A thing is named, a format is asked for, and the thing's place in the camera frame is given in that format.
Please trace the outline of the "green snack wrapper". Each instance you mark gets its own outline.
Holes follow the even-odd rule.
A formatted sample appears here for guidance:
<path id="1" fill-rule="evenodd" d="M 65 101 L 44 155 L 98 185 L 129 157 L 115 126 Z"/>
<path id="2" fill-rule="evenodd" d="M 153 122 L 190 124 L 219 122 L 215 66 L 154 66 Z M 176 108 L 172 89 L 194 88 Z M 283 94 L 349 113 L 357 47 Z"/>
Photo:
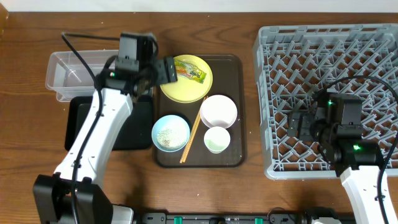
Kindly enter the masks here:
<path id="1" fill-rule="evenodd" d="M 174 64 L 178 75 L 201 84 L 205 81 L 206 73 L 196 65 L 178 59 L 174 60 Z"/>

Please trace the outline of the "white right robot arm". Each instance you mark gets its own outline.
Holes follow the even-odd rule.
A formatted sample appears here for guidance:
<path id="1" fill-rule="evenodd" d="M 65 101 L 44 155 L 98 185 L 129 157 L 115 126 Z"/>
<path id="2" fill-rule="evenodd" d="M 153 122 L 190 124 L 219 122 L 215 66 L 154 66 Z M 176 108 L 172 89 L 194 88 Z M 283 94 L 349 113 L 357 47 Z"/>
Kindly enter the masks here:
<path id="1" fill-rule="evenodd" d="M 385 160 L 376 141 L 363 139 L 361 113 L 359 96 L 324 93 L 314 112 L 290 114 L 287 134 L 317 142 L 348 194 L 356 223 L 397 223 Z"/>

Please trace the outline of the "pale green cup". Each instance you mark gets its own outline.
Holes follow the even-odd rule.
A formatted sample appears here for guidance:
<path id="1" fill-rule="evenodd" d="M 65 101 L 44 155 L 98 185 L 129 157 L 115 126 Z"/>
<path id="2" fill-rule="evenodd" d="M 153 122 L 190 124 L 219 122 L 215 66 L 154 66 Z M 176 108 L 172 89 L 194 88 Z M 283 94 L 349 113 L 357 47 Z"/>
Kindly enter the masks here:
<path id="1" fill-rule="evenodd" d="M 204 135 L 205 146 L 213 154 L 223 152 L 229 146 L 230 142 L 231 137 L 229 132 L 219 126 L 210 128 Z"/>

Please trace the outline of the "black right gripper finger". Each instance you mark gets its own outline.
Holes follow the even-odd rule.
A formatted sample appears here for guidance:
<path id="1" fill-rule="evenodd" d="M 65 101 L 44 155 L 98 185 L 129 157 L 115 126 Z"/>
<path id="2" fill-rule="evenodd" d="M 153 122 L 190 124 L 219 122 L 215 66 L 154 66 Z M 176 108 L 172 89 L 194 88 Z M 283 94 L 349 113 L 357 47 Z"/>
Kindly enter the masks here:
<path id="1" fill-rule="evenodd" d="M 313 124 L 315 115 L 313 113 L 304 113 L 302 115 L 301 137 L 302 139 L 313 139 Z"/>
<path id="2" fill-rule="evenodd" d="M 291 112 L 288 117 L 287 135 L 289 137 L 300 137 L 302 130 L 303 113 Z"/>

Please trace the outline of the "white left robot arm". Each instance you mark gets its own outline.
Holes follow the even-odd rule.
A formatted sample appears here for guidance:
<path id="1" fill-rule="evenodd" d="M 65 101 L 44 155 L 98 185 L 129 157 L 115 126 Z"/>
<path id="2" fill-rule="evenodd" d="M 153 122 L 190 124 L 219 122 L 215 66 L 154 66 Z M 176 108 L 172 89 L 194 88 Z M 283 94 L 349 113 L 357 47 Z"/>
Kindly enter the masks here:
<path id="1" fill-rule="evenodd" d="M 110 202 L 104 173 L 132 97 L 177 81 L 172 57 L 133 60 L 113 55 L 95 76 L 90 110 L 53 175 L 38 175 L 33 194 L 41 223 L 133 223 L 134 210 Z"/>

